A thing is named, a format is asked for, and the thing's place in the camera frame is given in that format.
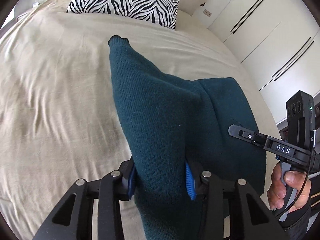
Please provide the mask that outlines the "black jacket sleeve forearm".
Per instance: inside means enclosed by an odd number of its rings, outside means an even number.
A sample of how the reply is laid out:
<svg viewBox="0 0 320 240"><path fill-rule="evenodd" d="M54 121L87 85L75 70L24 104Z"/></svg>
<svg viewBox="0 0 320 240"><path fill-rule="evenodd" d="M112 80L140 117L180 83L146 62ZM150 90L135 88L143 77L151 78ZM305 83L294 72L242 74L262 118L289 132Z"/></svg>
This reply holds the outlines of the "black jacket sleeve forearm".
<svg viewBox="0 0 320 240"><path fill-rule="evenodd" d="M279 222L289 239L320 239L319 236L319 210L311 225L310 221L316 213L312 213L312 201L309 198L306 205L287 215L284 222Z"/></svg>

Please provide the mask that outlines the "person's right hand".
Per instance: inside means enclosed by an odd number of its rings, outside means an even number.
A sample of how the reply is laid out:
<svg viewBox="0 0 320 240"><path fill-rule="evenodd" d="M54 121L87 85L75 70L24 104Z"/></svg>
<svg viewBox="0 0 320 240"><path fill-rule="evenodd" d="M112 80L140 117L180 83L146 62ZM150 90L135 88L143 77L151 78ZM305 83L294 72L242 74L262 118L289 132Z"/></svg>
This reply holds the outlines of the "person's right hand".
<svg viewBox="0 0 320 240"><path fill-rule="evenodd" d="M291 188L296 189L300 193L306 174L298 171L288 171L284 175L284 181ZM281 182L281 166L277 164L271 175L272 184L267 191L268 203L271 210L281 209L284 205L284 197L286 196L286 187ZM307 179L304 189L298 200L291 207L289 212L293 212L303 208L308 202L311 190L311 181Z"/></svg>

